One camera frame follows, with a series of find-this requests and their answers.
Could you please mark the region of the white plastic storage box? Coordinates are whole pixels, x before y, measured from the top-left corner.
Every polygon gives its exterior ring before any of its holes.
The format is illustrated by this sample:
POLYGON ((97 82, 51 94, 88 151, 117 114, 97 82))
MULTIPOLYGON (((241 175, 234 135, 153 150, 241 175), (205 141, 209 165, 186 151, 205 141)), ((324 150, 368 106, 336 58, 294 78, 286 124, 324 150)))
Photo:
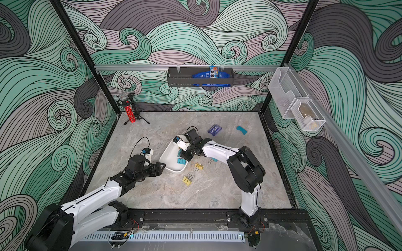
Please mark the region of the white plastic storage box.
POLYGON ((165 170, 168 170, 174 174, 183 173, 188 163, 188 161, 186 161, 185 165, 177 163, 178 158, 182 158, 182 146, 188 145, 188 142, 186 142, 183 135, 178 136, 182 139, 182 142, 174 143, 172 139, 160 157, 160 162, 166 164, 165 170))

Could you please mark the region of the yellow binder clip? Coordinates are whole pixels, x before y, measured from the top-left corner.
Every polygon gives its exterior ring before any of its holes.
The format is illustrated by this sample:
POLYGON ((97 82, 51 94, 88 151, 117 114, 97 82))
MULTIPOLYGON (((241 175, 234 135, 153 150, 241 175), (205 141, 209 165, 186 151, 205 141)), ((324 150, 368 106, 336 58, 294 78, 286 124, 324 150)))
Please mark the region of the yellow binder clip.
POLYGON ((199 170, 203 170, 204 166, 200 163, 195 163, 195 172, 198 172, 199 170))
POLYGON ((187 174, 183 177, 182 182, 186 185, 186 186, 190 186, 192 184, 192 180, 195 178, 194 174, 187 174))

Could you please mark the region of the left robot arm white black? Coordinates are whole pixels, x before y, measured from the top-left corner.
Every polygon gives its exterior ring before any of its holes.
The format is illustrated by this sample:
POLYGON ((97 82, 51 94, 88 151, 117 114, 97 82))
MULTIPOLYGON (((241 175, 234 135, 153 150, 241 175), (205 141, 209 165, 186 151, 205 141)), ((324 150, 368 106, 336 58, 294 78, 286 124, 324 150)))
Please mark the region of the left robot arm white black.
POLYGON ((62 205, 44 208, 28 233, 24 247, 29 251, 67 251, 84 237, 129 222, 128 208, 117 199, 148 177, 158 177, 166 164, 150 161, 150 155, 134 155, 123 171, 99 188, 62 205))

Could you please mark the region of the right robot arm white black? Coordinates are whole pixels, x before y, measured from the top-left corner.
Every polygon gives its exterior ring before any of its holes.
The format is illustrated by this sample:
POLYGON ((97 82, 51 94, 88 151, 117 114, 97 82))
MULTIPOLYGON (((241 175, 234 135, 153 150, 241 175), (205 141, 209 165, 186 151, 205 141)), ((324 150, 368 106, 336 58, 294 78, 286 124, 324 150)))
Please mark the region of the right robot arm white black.
POLYGON ((256 219, 260 210, 259 191, 266 172, 250 148, 229 147, 210 138, 203 139, 195 129, 174 137, 173 143, 182 150, 180 157, 186 161, 191 161, 194 156, 202 156, 227 164, 235 184, 241 190, 240 217, 248 222, 256 219))

